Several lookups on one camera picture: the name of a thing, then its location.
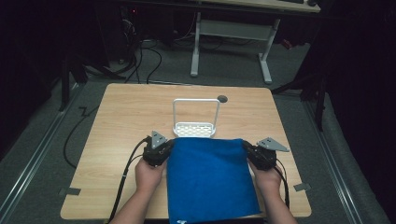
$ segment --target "hand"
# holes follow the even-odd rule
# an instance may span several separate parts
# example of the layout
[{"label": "hand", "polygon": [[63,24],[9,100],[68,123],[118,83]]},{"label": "hand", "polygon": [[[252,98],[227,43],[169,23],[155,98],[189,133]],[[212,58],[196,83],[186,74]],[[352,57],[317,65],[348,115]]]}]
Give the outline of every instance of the hand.
[{"label": "hand", "polygon": [[163,178],[166,161],[157,167],[150,166],[145,160],[140,159],[134,168],[136,191],[154,192]]},{"label": "hand", "polygon": [[277,173],[275,169],[271,169],[268,171],[258,170],[256,166],[250,161],[247,160],[250,165],[251,170],[253,171],[257,187],[260,189],[261,193],[264,195],[279,195],[279,188],[282,178]]}]

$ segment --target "blue towel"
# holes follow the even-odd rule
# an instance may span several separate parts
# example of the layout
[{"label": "blue towel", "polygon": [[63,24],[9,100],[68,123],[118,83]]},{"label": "blue towel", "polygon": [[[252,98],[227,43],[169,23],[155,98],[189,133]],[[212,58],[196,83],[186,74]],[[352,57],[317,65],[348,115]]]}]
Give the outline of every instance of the blue towel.
[{"label": "blue towel", "polygon": [[167,187],[170,224],[260,213],[242,139],[175,139]]}]

